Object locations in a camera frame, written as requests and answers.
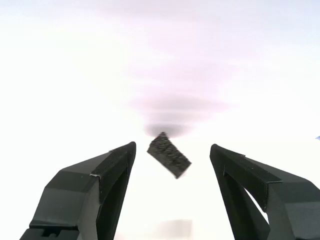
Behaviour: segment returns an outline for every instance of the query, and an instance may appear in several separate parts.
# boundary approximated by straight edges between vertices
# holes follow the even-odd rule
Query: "dark sponge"
[[[147,152],[167,168],[178,179],[191,162],[172,144],[165,132],[161,132],[151,143]]]

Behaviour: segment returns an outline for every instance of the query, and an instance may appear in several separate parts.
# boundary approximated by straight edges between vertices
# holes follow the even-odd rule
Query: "foam sponge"
[[[161,132],[149,146],[147,152],[167,168],[178,179],[191,162],[172,144],[165,132]]]

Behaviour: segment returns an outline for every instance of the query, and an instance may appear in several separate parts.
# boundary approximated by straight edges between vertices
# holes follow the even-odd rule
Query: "black plastic jaw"
[[[210,159],[235,240],[320,240],[320,190],[312,182],[216,144]]]
[[[113,240],[135,157],[131,142],[60,170],[20,240]]]

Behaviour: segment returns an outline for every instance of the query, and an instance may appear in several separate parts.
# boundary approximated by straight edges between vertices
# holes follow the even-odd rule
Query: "black foam block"
[[[161,132],[149,146],[147,152],[167,168],[178,179],[191,162],[172,144],[165,132]]]

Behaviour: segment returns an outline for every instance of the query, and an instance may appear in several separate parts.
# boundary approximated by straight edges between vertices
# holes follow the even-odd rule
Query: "white background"
[[[1,1],[3,238],[20,238],[58,170],[130,141],[117,240],[233,239],[213,143],[320,186],[319,9],[316,0]],[[161,126],[192,162],[178,180],[146,153]]]

